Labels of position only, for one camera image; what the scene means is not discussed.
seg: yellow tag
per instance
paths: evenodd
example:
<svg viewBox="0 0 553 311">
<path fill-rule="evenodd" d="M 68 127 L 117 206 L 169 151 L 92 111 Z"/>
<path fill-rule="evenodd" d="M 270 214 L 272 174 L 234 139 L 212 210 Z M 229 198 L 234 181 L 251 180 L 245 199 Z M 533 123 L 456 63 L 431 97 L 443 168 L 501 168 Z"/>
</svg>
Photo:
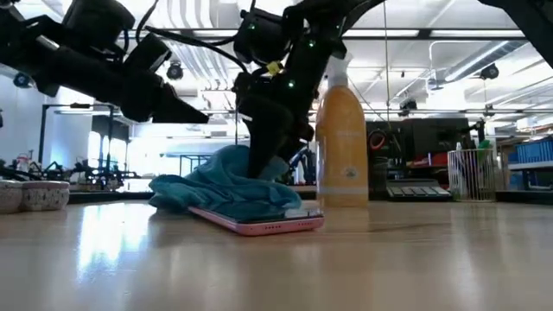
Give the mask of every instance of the yellow tag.
<svg viewBox="0 0 553 311">
<path fill-rule="evenodd" d="M 269 70 L 269 74 L 274 76 L 280 73 L 281 67 L 280 63 L 277 61 L 273 61 L 269 64 L 267 64 L 267 69 Z"/>
</svg>

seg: smartphone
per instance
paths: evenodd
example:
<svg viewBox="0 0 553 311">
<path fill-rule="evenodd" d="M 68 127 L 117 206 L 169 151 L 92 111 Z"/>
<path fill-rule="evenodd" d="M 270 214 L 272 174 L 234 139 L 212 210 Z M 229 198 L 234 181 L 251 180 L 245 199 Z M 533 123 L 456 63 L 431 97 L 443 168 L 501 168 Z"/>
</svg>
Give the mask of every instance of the smartphone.
<svg viewBox="0 0 553 311">
<path fill-rule="evenodd" d="M 217 225 L 250 237 L 314 230 L 322 227 L 325 222 L 322 211 L 315 209 L 288 210 L 284 215 L 273 219 L 263 217 L 243 220 L 195 207 L 189 207 L 188 210 Z"/>
</svg>

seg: white bowl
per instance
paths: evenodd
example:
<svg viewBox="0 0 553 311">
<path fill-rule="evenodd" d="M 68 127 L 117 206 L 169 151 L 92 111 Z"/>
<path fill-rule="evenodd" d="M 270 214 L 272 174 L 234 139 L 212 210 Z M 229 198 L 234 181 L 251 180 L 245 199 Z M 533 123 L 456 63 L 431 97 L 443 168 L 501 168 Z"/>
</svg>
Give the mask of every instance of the white bowl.
<svg viewBox="0 0 553 311">
<path fill-rule="evenodd" d="M 21 201 L 21 182 L 0 181 L 0 214 L 19 212 Z"/>
</svg>

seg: metal container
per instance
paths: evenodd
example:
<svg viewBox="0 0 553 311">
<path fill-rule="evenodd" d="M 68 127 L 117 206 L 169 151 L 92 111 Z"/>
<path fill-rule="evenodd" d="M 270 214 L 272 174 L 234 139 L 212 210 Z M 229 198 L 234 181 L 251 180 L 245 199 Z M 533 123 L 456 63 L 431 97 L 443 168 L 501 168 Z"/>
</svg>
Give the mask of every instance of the metal container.
<svg viewBox="0 0 553 311">
<path fill-rule="evenodd" d="M 492 149 L 448 152 L 449 192 L 458 201 L 495 201 L 496 160 Z"/>
</svg>

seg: wooden table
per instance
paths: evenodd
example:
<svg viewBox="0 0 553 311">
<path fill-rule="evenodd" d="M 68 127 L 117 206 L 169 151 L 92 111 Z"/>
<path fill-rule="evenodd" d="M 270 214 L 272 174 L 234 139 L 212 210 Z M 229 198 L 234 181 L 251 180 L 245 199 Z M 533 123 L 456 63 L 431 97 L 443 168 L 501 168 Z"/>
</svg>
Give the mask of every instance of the wooden table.
<svg viewBox="0 0 553 311">
<path fill-rule="evenodd" d="M 553 209 L 326 215 L 318 232 L 261 238 L 142 202 L 1 216 L 0 310 L 553 309 Z"/>
</svg>

